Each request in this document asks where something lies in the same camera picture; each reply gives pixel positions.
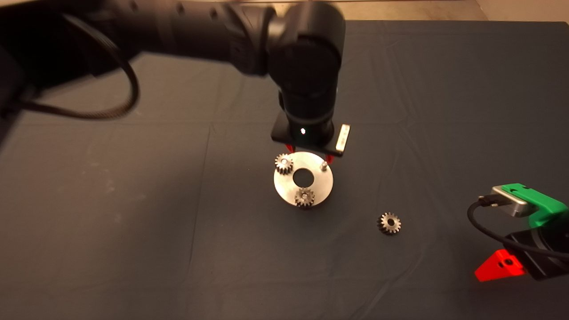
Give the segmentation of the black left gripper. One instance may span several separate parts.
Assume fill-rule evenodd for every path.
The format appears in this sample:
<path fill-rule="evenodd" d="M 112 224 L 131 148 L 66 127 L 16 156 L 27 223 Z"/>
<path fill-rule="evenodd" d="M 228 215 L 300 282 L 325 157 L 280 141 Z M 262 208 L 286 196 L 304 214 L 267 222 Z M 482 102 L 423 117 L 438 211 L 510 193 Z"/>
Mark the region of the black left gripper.
<path fill-rule="evenodd" d="M 289 154 L 296 148 L 305 148 L 312 152 L 325 154 L 325 167 L 335 157 L 342 157 L 348 142 L 350 125 L 335 125 L 331 118 L 318 124 L 301 124 L 279 113 L 274 122 L 271 138 L 273 141 L 286 144 Z"/>

